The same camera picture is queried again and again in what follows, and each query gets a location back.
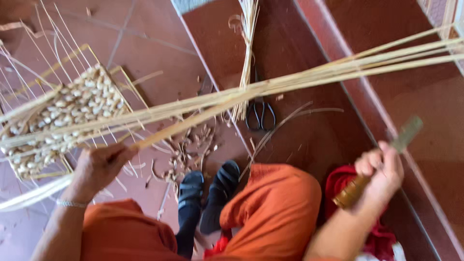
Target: wooden handle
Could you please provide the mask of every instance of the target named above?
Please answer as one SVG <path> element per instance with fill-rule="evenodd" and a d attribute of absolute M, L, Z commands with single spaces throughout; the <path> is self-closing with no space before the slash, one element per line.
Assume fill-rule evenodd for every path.
<path fill-rule="evenodd" d="M 369 176 L 357 176 L 354 180 L 350 181 L 348 185 L 332 199 L 338 207 L 348 209 L 355 205 L 361 198 L 365 187 L 371 181 Z"/>

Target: finger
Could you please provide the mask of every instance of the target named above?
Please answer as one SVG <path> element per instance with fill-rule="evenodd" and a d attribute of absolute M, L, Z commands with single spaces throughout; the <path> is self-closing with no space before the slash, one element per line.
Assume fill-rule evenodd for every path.
<path fill-rule="evenodd" d="M 395 171 L 397 151 L 386 142 L 379 142 L 380 149 L 383 151 L 383 162 L 386 171 Z"/>
<path fill-rule="evenodd" d="M 138 152 L 138 149 L 125 149 L 122 151 L 116 158 L 114 162 L 111 163 L 110 166 L 110 173 L 114 173 L 114 175 L 117 175 L 119 171 L 121 171 L 121 168 L 124 166 L 124 164 L 127 163 L 127 161 L 131 160 Z"/>
<path fill-rule="evenodd" d="M 123 149 L 127 148 L 123 143 L 114 143 L 108 145 L 106 148 L 96 149 L 97 154 L 104 158 L 109 159 L 113 156 L 116 156 L 118 153 L 122 152 Z"/>
<path fill-rule="evenodd" d="M 378 169 L 382 163 L 382 154 L 383 153 L 381 150 L 376 149 L 376 150 L 373 150 L 371 153 L 369 153 L 367 157 L 369 164 L 375 169 Z"/>
<path fill-rule="evenodd" d="M 372 175 L 374 169 L 368 160 L 369 154 L 364 154 L 354 165 L 356 172 L 361 175 Z"/>

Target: black scissors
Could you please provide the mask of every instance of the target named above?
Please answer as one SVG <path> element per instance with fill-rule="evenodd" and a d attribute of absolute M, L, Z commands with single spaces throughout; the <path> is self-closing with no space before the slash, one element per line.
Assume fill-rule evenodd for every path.
<path fill-rule="evenodd" d="M 258 75 L 258 72 L 256 71 L 256 67 L 255 67 L 255 82 L 259 82 L 259 81 L 260 81 L 259 75 Z M 257 107 L 259 105 L 261 105 L 263 107 L 261 115 L 259 115 L 258 111 L 257 111 Z M 272 114 L 272 117 L 274 118 L 274 123 L 271 126 L 271 128 L 266 128 L 264 126 L 264 117 L 266 115 L 266 110 L 267 109 L 269 109 L 269 111 Z M 250 118 L 251 111 L 254 111 L 254 114 L 256 116 L 256 120 L 258 122 L 257 127 L 254 127 L 254 126 L 251 127 L 250 126 L 249 118 Z M 274 113 L 274 110 L 272 109 L 271 105 L 269 103 L 267 103 L 267 102 L 264 102 L 263 97 L 258 97 L 258 98 L 255 98 L 253 101 L 249 102 L 248 108 L 246 110 L 245 123 L 246 123 L 246 126 L 248 127 L 248 129 L 252 130 L 252 131 L 260 131 L 260 130 L 271 131 L 276 127 L 276 114 Z"/>

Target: hand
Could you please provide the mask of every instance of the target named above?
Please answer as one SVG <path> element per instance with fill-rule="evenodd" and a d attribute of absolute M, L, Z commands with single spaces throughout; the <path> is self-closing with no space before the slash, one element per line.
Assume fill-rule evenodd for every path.
<path fill-rule="evenodd" d="M 137 151 L 119 143 L 102 149 L 83 150 L 77 161 L 74 178 L 62 198 L 78 203 L 90 202 L 115 179 Z"/>
<path fill-rule="evenodd" d="M 368 197 L 389 200 L 401 187 L 404 178 L 403 165 L 395 148 L 384 141 L 379 141 L 379 147 L 363 153 L 354 167 L 359 175 L 375 174 L 365 190 Z"/>

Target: orange pants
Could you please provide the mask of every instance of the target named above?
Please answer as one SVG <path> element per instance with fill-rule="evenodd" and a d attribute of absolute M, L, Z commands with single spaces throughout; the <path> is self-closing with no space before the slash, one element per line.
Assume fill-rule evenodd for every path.
<path fill-rule="evenodd" d="M 315 178 L 286 164 L 254 164 L 250 179 L 222 210 L 223 228 L 242 227 L 208 260 L 301 260 L 321 200 Z M 168 225 L 133 200 L 97 204 L 85 214 L 82 260 L 185 260 Z"/>

